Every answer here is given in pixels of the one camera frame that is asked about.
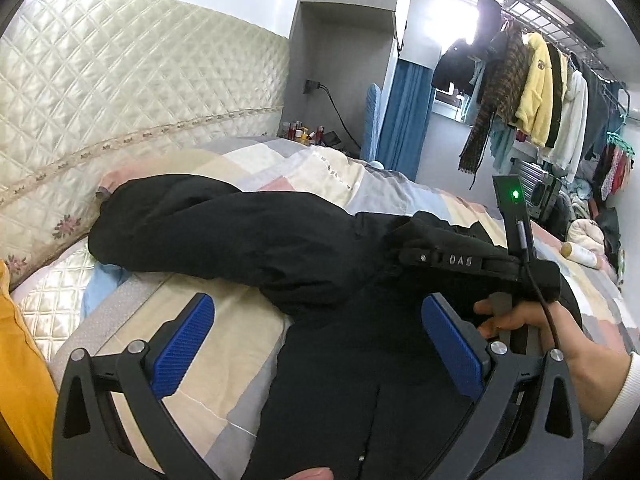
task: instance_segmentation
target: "floral embroidered trim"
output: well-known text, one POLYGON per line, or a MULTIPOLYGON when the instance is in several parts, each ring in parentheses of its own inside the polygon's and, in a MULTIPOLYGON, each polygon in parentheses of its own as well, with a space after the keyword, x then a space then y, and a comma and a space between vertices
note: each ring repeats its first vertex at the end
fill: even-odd
POLYGON ((64 218, 58 222, 58 224, 53 228, 55 231, 52 236, 56 240, 60 240, 60 238, 64 238, 67 235, 73 234, 76 230, 76 227, 80 226, 80 218, 76 218, 75 216, 65 215, 64 218))
POLYGON ((27 258, 18 259, 14 254, 8 254, 6 260, 10 276, 19 276, 27 267, 27 258))
POLYGON ((282 106, 276 106, 271 108, 260 108, 258 110, 237 110, 235 112, 229 112, 227 114, 211 115, 207 117, 201 117, 188 121, 180 121, 175 124, 165 124, 163 126, 155 126, 153 128, 147 128, 135 133, 126 133, 122 136, 115 137, 114 139, 102 140, 92 146, 87 146, 78 152, 71 153, 56 162, 49 164, 48 166, 41 168, 36 173, 25 177, 13 185, 9 186, 7 190, 0 192, 0 206, 7 206, 17 198, 26 193, 32 191, 41 184, 45 184, 53 177, 58 176, 62 171, 68 171, 71 168, 78 166, 84 162, 87 162, 91 158, 95 158, 103 154, 104 152, 114 152, 121 148, 137 144, 143 140, 147 140, 151 137, 159 138, 164 135, 169 135, 179 130, 190 130, 198 126, 204 126, 206 124, 215 124, 223 121, 229 121, 235 118, 244 116, 255 116, 260 114, 269 114, 281 112, 282 106))

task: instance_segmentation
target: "electrical outlet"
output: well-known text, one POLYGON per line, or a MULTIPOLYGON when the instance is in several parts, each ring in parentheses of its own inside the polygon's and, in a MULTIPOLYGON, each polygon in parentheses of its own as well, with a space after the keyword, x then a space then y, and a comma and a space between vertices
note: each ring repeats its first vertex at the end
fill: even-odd
POLYGON ((309 94, 312 90, 316 90, 320 88, 320 83, 318 81, 313 81, 312 79, 307 79, 305 81, 305 89, 303 89, 303 94, 309 94))

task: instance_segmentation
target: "power cord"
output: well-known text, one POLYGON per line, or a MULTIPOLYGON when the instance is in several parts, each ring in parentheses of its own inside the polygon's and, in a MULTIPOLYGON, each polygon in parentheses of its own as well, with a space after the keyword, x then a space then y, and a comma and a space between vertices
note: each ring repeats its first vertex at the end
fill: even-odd
POLYGON ((545 301, 545 298, 542 295, 542 292, 540 291, 538 284, 533 279, 533 275, 531 274, 531 269, 529 268, 528 262, 524 262, 524 270, 527 273, 527 277, 529 278, 529 282, 533 286, 533 290, 535 291, 536 296, 538 297, 538 301, 542 305, 542 310, 545 311, 546 322, 549 323, 551 335, 554 339, 554 346, 555 348, 560 349, 560 339, 558 338, 558 330, 556 330, 556 324, 554 323, 554 319, 551 317, 551 310, 549 309, 549 306, 545 301))
POLYGON ((353 143, 360 150, 362 147, 356 142, 356 139, 353 138, 353 136, 351 135, 349 129, 346 126, 346 124, 344 124, 344 121, 342 120, 342 116, 340 115, 340 112, 338 111, 338 108, 335 106, 334 98, 331 97, 331 92, 329 92, 329 89, 326 86, 324 86, 323 84, 320 84, 320 83, 318 83, 318 88, 321 88, 322 90, 324 90, 326 92, 326 94, 329 96, 329 101, 331 101, 331 104, 334 106, 335 113, 338 114, 338 118, 340 119, 340 122, 342 123, 342 127, 344 128, 344 131, 347 132, 347 135, 351 138, 353 143))

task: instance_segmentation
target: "finger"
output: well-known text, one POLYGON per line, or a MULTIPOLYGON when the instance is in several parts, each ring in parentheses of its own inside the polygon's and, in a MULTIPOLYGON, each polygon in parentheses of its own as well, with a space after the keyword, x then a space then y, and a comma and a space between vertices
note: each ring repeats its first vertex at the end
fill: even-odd
POLYGON ((494 313, 494 306, 491 304, 491 300, 488 298, 482 301, 476 301, 474 304, 474 312, 484 316, 490 316, 494 313))
POLYGON ((494 316, 487 319, 478 327, 482 337, 489 339, 495 337, 500 330, 517 330, 524 325, 546 328, 544 311, 539 303, 520 303, 513 310, 502 316, 494 316))
POLYGON ((334 480, 334 474, 327 467, 316 467, 315 469, 307 469, 301 471, 287 480, 334 480))

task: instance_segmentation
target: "blue curtain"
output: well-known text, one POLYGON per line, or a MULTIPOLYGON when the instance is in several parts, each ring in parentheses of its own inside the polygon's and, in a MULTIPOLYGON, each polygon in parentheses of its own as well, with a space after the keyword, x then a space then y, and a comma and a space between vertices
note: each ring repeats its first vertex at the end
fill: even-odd
POLYGON ((427 133, 436 90, 433 70, 398 60, 385 121, 380 132, 377 160, 386 170, 404 173, 415 180, 420 152, 427 133))

